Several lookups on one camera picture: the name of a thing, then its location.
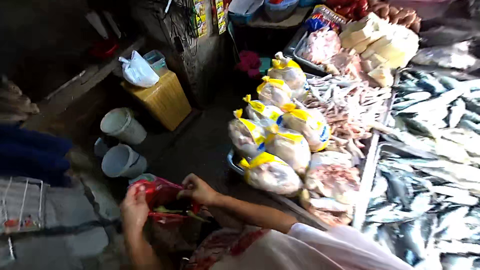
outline yellow box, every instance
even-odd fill
[[[133,86],[128,82],[121,85],[170,131],[175,130],[192,111],[177,75],[170,70],[149,88]]]

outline bucket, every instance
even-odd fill
[[[102,160],[102,171],[108,177],[135,178],[146,169],[147,160],[128,145],[110,148]]]
[[[109,111],[103,117],[100,129],[107,135],[130,145],[137,145],[147,137],[147,131],[135,120],[128,108],[116,108]]]

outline hand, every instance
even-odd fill
[[[123,230],[128,234],[141,234],[148,218],[148,204],[145,200],[145,186],[134,184],[120,205]]]
[[[212,205],[221,196],[213,190],[205,181],[193,173],[190,173],[182,182],[184,190],[179,192],[180,197],[190,197],[203,205]]]

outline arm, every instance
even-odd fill
[[[189,196],[207,206],[226,209],[248,224],[288,233],[292,225],[298,222],[296,218],[277,209],[222,195],[192,173],[183,180],[183,185],[186,189],[180,192],[181,196]]]
[[[142,184],[131,186],[121,204],[125,245],[136,270],[161,270],[162,265],[143,237],[143,227],[148,218],[148,205],[145,201],[145,187]]]

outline person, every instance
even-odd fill
[[[213,232],[193,253],[185,269],[412,269],[352,227],[336,226],[323,232],[277,209],[222,195],[194,174],[182,184],[185,189],[179,196],[207,207],[219,207],[252,225],[241,231],[222,228]],[[121,211],[126,247],[134,267],[164,269],[143,237],[149,208],[141,184],[128,190]]]

